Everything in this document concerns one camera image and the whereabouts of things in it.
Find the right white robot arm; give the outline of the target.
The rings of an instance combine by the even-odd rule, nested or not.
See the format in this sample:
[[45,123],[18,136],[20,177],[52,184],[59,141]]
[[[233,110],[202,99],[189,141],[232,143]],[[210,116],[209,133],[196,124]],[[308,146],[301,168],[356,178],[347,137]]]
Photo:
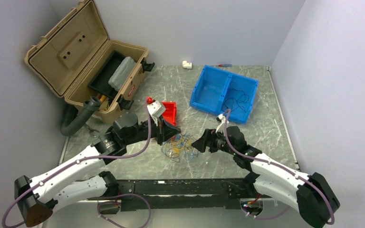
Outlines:
[[317,172],[303,173],[271,159],[247,144],[237,126],[227,127],[227,135],[206,129],[192,147],[199,152],[231,154],[240,168],[249,171],[242,185],[245,195],[255,197],[259,193],[281,201],[314,228],[328,224],[340,208],[340,202],[324,176]]

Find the white pipe elbow fitting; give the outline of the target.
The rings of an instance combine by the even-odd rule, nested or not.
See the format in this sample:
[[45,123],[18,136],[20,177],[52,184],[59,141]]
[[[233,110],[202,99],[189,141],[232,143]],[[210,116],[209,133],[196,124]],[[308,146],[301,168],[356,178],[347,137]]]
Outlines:
[[182,67],[184,69],[192,69],[192,63],[184,60],[184,61],[182,61]]

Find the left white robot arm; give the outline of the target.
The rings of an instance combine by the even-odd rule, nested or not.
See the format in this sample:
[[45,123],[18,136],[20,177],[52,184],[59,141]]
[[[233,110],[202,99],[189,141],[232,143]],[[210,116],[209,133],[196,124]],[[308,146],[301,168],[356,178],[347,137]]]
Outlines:
[[119,183],[109,171],[80,181],[89,171],[103,168],[109,163],[127,157],[128,145],[144,141],[146,150],[150,139],[161,145],[179,134],[181,129],[167,122],[162,116],[149,117],[139,122],[134,113],[127,113],[114,121],[105,134],[91,145],[56,168],[28,178],[15,180],[16,204],[26,227],[33,227],[46,221],[59,209],[89,198],[112,199],[120,194]]

